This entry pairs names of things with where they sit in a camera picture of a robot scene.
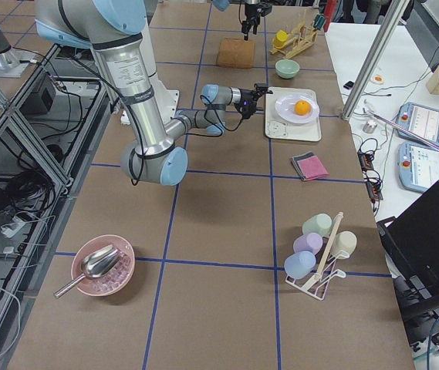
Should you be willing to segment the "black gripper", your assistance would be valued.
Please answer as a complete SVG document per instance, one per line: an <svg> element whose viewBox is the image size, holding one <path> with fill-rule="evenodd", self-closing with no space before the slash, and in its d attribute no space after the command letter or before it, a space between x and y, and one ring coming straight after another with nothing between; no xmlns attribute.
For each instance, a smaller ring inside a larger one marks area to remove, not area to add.
<svg viewBox="0 0 439 370"><path fill-rule="evenodd" d="M248 41L249 32L257 32L261 17L265 17L272 11L272 4L261 0L244 1L244 10L245 19L241 21L241 32L244 40Z"/></svg>
<svg viewBox="0 0 439 370"><path fill-rule="evenodd" d="M242 119L249 119L257 112L257 102L261 95L273 94L266 83L255 83L254 90L240 89L240 100L237 103L237 111Z"/></svg>

